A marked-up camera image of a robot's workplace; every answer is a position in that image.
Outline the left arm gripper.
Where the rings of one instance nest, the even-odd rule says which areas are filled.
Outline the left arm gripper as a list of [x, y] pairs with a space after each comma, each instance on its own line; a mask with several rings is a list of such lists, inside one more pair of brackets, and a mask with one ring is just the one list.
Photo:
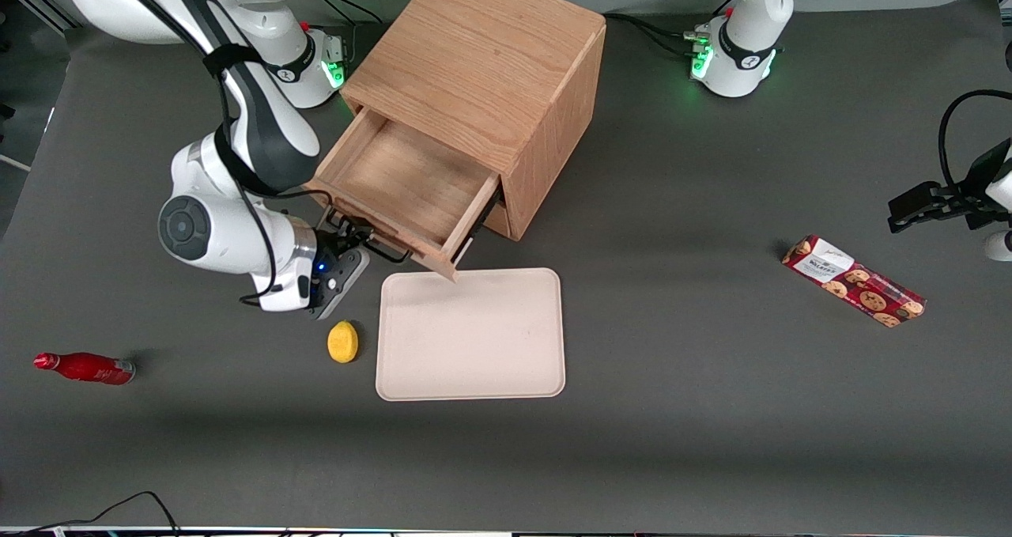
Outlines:
[[[968, 213], [965, 222], [971, 231], [990, 223], [1011, 223], [1011, 141], [1002, 140], [972, 162], [962, 181], [952, 180], [948, 157], [944, 174], [952, 195]], [[946, 220], [950, 204], [940, 183], [919, 183], [899, 197], [890, 199], [889, 231], [900, 233], [911, 226]]]

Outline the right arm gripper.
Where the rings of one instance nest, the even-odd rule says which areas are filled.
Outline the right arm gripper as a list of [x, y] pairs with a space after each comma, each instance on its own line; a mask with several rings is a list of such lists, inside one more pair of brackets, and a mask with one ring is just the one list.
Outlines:
[[369, 249], [372, 232], [357, 232], [357, 225], [346, 215], [329, 215], [324, 231], [314, 231], [314, 281], [326, 284], [343, 273], [341, 256], [350, 250]]

